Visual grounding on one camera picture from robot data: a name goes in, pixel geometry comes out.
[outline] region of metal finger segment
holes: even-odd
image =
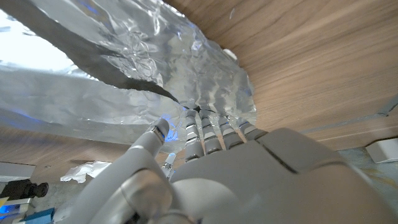
[[[220,120],[218,120],[218,124],[223,135],[226,150],[243,143],[242,139],[231,125],[229,125],[228,120],[225,117],[221,117]]]
[[[129,150],[137,147],[144,148],[155,157],[164,144],[165,137],[168,133],[169,123],[165,119],[159,118],[134,142]]]
[[[197,112],[195,110],[187,111],[187,143],[185,145],[185,162],[198,159],[204,156],[203,147],[200,143],[200,135],[195,121]]]
[[[249,121],[243,118],[239,118],[236,124],[239,126],[239,130],[242,132],[242,134],[246,137],[248,141],[256,140],[259,137],[267,134],[266,131],[257,129],[251,123],[249,123]]]
[[[205,113],[200,113],[200,117],[206,154],[209,155],[213,152],[222,151],[223,148],[221,147],[209,118]]]

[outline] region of aluminum foil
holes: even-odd
[[[192,105],[255,122],[247,73],[162,1],[0,2],[0,125],[130,144]]]

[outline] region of wooden surface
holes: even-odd
[[[377,139],[398,137],[398,109],[391,111],[388,117],[325,129],[307,136],[334,150],[367,146]]]
[[[396,0],[168,3],[238,56],[255,86],[259,128],[355,119],[398,94]]]
[[[123,155],[128,145],[53,134],[23,131],[0,126],[0,161],[36,165],[31,180],[34,182],[59,182],[72,167],[92,161],[113,162]],[[156,157],[163,164],[168,154]],[[176,166],[184,163],[183,154],[175,160]]]

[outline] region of robotic hand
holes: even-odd
[[[223,150],[202,112],[203,152],[196,115],[187,113],[186,163],[170,181],[154,159],[169,131],[160,119],[86,186],[65,223],[398,223],[367,178],[325,146],[239,119],[244,143],[221,118]]]

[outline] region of foil sheet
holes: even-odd
[[[162,117],[162,150],[177,152],[187,107],[255,122],[247,73],[162,1],[0,8],[0,125],[131,144]]]

